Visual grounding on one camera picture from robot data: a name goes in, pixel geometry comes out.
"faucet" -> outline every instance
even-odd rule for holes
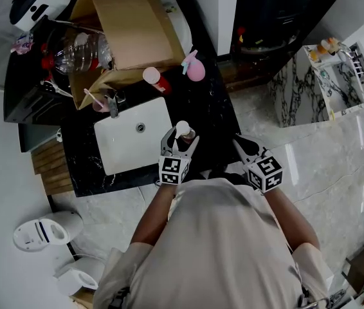
[[[101,89],[101,91],[103,91],[105,96],[107,97],[107,103],[109,106],[109,112],[111,113],[111,118],[119,117],[118,104],[126,101],[125,93],[123,91],[118,91],[115,89]]]
[[[346,44],[343,44],[342,42],[339,42],[338,46],[340,48],[340,52],[343,53],[344,55],[346,55],[348,60],[350,60],[350,61],[354,60],[355,56],[351,55],[351,54],[354,54],[354,52]]]

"toothbrush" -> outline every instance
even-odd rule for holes
[[[89,95],[90,97],[92,97],[93,98],[93,100],[96,102],[96,103],[98,103],[102,108],[104,107],[104,104],[102,103],[102,102],[100,102],[95,96],[93,96],[92,95],[92,93],[89,91],[89,90],[87,90],[86,88],[84,88],[84,93],[86,94],[86,95]]]

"red bottle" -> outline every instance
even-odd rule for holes
[[[161,73],[156,68],[146,68],[143,71],[142,76],[148,84],[154,86],[163,95],[168,95],[172,92],[172,88],[170,87],[168,80],[162,77]]]

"wire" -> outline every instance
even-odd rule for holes
[[[342,180],[343,178],[346,178],[346,177],[348,177],[348,176],[352,176],[353,174],[355,174],[355,173],[356,173],[359,169],[361,169],[363,166],[364,166],[364,164],[360,165],[357,169],[355,169],[355,171],[354,171],[352,174],[347,174],[347,175],[343,175],[343,176],[341,176],[340,178],[338,178],[338,179],[337,179],[337,181],[336,181],[335,183],[333,183],[333,184],[331,184],[330,186],[328,186],[328,188],[326,188],[325,190],[322,190],[322,191],[320,191],[320,192],[316,192],[316,193],[314,193],[314,194],[312,194],[312,195],[310,195],[310,196],[308,196],[308,197],[305,197],[305,198],[299,199],[299,200],[295,201],[294,203],[298,203],[298,202],[300,202],[300,201],[302,201],[302,200],[309,199],[310,197],[316,196],[317,194],[321,194],[321,193],[323,193],[323,192],[325,192],[325,191],[329,190],[331,187],[333,187],[335,184],[337,184],[337,183],[338,183],[340,180]]]
[[[93,256],[93,255],[89,255],[89,254],[73,254],[72,256],[88,256],[90,258],[93,258],[93,259],[97,259],[103,263],[106,263],[106,260],[100,258],[100,257],[97,257],[97,256]]]

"white container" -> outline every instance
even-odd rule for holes
[[[54,278],[57,280],[59,292],[64,295],[73,295],[81,287],[96,290],[104,269],[105,265],[98,259],[82,257],[64,266],[54,275]]]
[[[40,19],[47,15],[57,18],[71,0],[14,0],[10,10],[10,22],[23,31],[30,31]]]
[[[14,243],[24,252],[38,252],[49,244],[69,243],[83,228],[84,223],[77,213],[51,213],[17,227],[14,231]]]

